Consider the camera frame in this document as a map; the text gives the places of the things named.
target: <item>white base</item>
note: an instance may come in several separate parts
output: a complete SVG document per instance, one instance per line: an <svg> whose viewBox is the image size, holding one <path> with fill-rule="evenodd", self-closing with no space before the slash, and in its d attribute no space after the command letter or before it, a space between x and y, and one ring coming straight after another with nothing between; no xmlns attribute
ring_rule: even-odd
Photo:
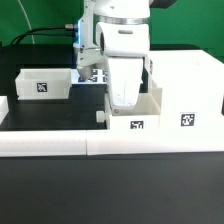
<svg viewBox="0 0 224 224"><path fill-rule="evenodd" d="M1 132L0 157L224 152L224 127Z"/></svg>

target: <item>white box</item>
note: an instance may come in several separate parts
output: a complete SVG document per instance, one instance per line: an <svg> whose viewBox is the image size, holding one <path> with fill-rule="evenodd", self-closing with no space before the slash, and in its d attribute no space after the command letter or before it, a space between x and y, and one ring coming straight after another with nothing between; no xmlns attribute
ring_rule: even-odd
<svg viewBox="0 0 224 224"><path fill-rule="evenodd" d="M9 112L8 101L6 96L0 96L0 125Z"/></svg>
<svg viewBox="0 0 224 224"><path fill-rule="evenodd" d="M21 69L15 82L19 100L67 99L71 69Z"/></svg>
<svg viewBox="0 0 224 224"><path fill-rule="evenodd" d="M152 129L158 128L160 108L151 94L139 94L133 110L112 111L109 96L105 95L105 120L110 130Z"/></svg>

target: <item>small white block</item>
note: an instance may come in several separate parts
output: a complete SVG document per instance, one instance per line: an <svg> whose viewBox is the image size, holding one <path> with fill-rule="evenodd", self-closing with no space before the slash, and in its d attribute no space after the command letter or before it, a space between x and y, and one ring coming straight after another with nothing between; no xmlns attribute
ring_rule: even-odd
<svg viewBox="0 0 224 224"><path fill-rule="evenodd" d="M8 100L6 96L0 96L0 125L9 112Z"/></svg>

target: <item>black cable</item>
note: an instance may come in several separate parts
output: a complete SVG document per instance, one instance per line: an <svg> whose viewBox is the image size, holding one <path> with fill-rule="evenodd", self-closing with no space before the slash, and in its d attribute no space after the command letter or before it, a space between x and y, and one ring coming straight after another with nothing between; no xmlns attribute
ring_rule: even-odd
<svg viewBox="0 0 224 224"><path fill-rule="evenodd" d="M32 30L27 31L26 33L20 35L20 37L15 37L12 42L11 45L16 41L16 44L19 44L29 33L34 33L34 32L38 32L38 31L46 31L46 30L64 30L65 26L49 26L49 27L40 27L40 28L35 28Z"/></svg>
<svg viewBox="0 0 224 224"><path fill-rule="evenodd" d="M22 34L22 35L19 35L19 36L15 37L10 44L12 45L13 42L15 40L19 39L20 37L25 38L26 36L31 36L31 35L35 35L35 36L54 36L54 37L75 37L74 35L69 35L69 34L26 33L26 34Z"/></svg>

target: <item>white robot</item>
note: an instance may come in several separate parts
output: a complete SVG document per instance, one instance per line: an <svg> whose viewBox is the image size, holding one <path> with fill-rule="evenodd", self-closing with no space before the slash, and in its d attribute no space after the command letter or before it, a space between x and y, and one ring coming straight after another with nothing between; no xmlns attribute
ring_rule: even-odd
<svg viewBox="0 0 224 224"><path fill-rule="evenodd" d="M101 64L101 68L103 65L104 71L108 72L113 110L132 110L137 103L150 45L149 6L153 2L85 0L84 15L80 20L83 49L78 56L77 69L86 79L91 77L93 64Z"/></svg>
<svg viewBox="0 0 224 224"><path fill-rule="evenodd" d="M198 85L209 73L204 73L201 68L206 66L206 60L213 63L212 57L205 59L209 56L202 51L169 51L168 57L167 52L149 52L150 7L167 8L174 2L85 0L84 15L80 19L81 51L77 69L84 79L91 77L94 64L106 71L108 94L105 95L105 113L98 112L97 118L106 120L108 129L201 127L214 125L216 117L220 118L223 87L218 85L223 79L220 75L223 65L210 65L220 68L216 72L217 93L216 96L209 94L204 97L207 93L198 91ZM195 61L187 56L189 53ZM173 60L167 63L172 55ZM155 64L153 75L151 60ZM175 71L179 64L183 67L181 73L180 69ZM139 94L143 68L149 74L147 94Z"/></svg>

